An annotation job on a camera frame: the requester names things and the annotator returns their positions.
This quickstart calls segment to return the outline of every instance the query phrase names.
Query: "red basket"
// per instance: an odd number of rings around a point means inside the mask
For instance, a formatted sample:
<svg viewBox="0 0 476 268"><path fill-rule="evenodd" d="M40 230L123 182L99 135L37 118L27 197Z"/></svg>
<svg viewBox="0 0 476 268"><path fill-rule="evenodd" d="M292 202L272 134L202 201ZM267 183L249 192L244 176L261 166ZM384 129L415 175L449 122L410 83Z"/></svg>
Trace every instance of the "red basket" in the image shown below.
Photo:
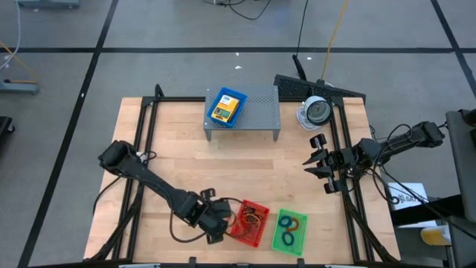
<svg viewBox="0 0 476 268"><path fill-rule="evenodd" d="M234 239L245 243L247 245L257 248L260 245L261 237L265 229L266 221L268 219L269 208L263 207L248 200L243 200L245 205L241 205L237 215L237 219L233 227L231 228L230 235L234 236ZM258 226L251 228L250 223L246 223L242 220L243 209L251 207L255 209L255 214L262 217Z"/></svg>

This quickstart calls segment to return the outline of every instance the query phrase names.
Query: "gray floor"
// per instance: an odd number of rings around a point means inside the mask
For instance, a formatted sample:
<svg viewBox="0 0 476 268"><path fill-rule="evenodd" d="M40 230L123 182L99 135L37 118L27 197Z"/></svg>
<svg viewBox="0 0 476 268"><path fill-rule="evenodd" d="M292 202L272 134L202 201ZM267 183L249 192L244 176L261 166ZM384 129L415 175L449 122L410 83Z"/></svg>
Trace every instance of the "gray floor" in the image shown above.
<svg viewBox="0 0 476 268"><path fill-rule="evenodd" d="M249 22L200 0L120 0L105 47L294 46L304 2L273 0L260 19ZM110 3L82 0L79 10L23 10L22 46L94 47ZM264 3L247 1L237 10L251 15ZM460 46L476 47L471 19L476 2L440 0L440 5ZM341 1L310 1L302 46L327 46L340 6ZM9 0L1 7L0 40L14 46L15 7ZM430 1L351 0L335 46L450 44ZM17 127L0 152L0 267L18 264L91 56L20 54L38 73L42 91L0 95L0 115L13 117ZM310 80L322 72L324 57L300 55ZM476 68L476 55L465 57ZM103 174L97 156L111 141L121 98L150 95L156 83L166 95L202 96L210 86L270 85L276 74L296 77L290 53L101 54L30 265L81 260ZM27 77L16 63L4 76ZM400 123L442 123L445 111L476 104L453 54L332 54L326 80L367 94L367 114L378 137ZM431 196L458 193L448 142L412 150L387 166L403 182L423 182Z"/></svg>

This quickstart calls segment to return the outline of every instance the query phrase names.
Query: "table leg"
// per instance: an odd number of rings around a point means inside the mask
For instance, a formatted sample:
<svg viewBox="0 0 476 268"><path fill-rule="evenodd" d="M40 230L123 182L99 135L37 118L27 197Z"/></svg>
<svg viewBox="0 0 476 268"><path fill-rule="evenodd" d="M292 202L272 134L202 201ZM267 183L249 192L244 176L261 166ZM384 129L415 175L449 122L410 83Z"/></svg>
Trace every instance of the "table leg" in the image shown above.
<svg viewBox="0 0 476 268"><path fill-rule="evenodd" d="M207 136L207 141L211 141L211 130L204 130L205 135Z"/></svg>
<svg viewBox="0 0 476 268"><path fill-rule="evenodd" d="M279 130L273 130L273 140L277 141L277 137L280 135Z"/></svg>

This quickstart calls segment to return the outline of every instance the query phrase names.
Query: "green plastic tray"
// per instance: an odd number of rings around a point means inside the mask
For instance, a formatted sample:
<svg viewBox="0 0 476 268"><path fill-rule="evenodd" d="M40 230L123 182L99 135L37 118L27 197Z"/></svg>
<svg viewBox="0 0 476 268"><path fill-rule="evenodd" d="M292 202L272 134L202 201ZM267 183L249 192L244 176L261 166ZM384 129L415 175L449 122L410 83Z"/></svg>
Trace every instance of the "green plastic tray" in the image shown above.
<svg viewBox="0 0 476 268"><path fill-rule="evenodd" d="M286 231L285 227L279 226L279 221L282 216L290 216L296 218L299 221L299 228L291 233L295 237L295 242L291 246L286 246L283 242L283 233ZM271 245L273 250L288 253L300 257L304 251L304 241L306 239L306 226L307 216L305 214L299 214L294 211L288 211L286 209L280 209L280 213L276 219L276 227L274 228L273 244Z"/></svg>

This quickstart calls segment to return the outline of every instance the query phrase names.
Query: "wooden table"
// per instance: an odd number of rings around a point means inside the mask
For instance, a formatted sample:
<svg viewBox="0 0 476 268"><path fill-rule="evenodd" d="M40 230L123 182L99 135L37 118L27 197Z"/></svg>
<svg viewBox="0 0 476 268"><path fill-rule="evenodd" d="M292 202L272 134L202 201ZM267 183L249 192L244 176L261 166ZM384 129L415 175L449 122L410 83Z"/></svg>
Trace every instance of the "wooden table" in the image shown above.
<svg viewBox="0 0 476 268"><path fill-rule="evenodd" d="M344 102L352 143L370 137L362 99L346 98ZM140 103L141 98L122 100L112 140L133 143ZM280 104L282 128L278 141L273 141L269 131L215 132L212 141L207 141L202 126L204 103L159 103L152 142L152 150L158 157L150 162L151 171L177 188L197 193L215 188L218 197L252 200L270 208L271 213L257 249L229 237L214 245L207 245L204 238L183 244L175 242L169 234L170 209L166 202L146 189L134 262L187 263L190 256L195 256L199 263L295 264L295 256L271 249L277 213L280 208L286 208L309 217L303 254L307 264L351 264L340 193L326 194L326 180L303 171L302 163L312 152L309 139L316 133L305 131L299 125L296 119L299 106L300 103ZM344 144L340 121L337 125L341 144ZM142 146L147 123L144 127ZM333 150L329 125L321 131L326 135L327 148ZM105 173L102 188L113 179L113 175ZM116 227L124 185L125 180L119 182L97 204L85 257L96 253ZM399 258L387 203L379 196L370 176L361 179L361 189L369 227L389 253ZM182 239L201 232L177 218L173 225L174 233ZM357 225L356 233L361 259L365 259ZM121 256L125 256L128 239L129 230L126 230Z"/></svg>

